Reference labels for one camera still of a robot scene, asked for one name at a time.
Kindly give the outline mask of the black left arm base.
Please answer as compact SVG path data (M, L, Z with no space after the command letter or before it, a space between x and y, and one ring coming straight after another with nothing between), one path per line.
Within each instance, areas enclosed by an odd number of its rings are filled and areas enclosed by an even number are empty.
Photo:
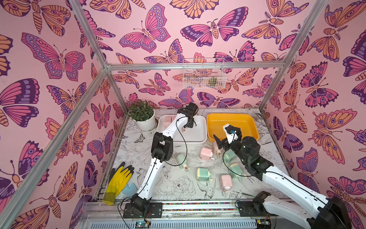
M125 205L123 217L126 219L161 218L162 212L162 202L151 202L150 199L134 195L130 203Z

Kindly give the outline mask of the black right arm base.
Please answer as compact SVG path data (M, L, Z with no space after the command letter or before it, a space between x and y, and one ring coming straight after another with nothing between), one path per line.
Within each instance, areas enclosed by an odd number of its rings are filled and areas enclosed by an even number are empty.
M264 207L264 202L271 194L266 191L262 191L257 194L251 201L235 202L235 207L239 210L241 217L262 217L268 214L268 211Z

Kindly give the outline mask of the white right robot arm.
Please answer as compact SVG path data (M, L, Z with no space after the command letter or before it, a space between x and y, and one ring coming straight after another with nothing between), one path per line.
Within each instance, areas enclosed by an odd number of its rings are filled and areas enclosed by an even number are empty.
M293 201L281 201L263 191L253 200L260 211L285 218L304 229L352 228L347 207L341 199L327 198L286 175L259 154L260 145L255 138L240 138L238 133L229 133L224 140L216 137L215 141L225 153L232 150L236 154L249 177L275 187Z

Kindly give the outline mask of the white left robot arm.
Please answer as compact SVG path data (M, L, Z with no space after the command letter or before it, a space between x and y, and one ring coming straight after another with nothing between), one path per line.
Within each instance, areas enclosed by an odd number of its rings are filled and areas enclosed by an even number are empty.
M172 123L163 132L154 134L151 147L152 160L143 184L134 198L141 198L142 200L150 200L152 198L153 189L160 171L173 155L173 138L175 134L183 135L184 128L193 128L196 125L194 116L197 112L198 106L195 103L190 103L178 109Z

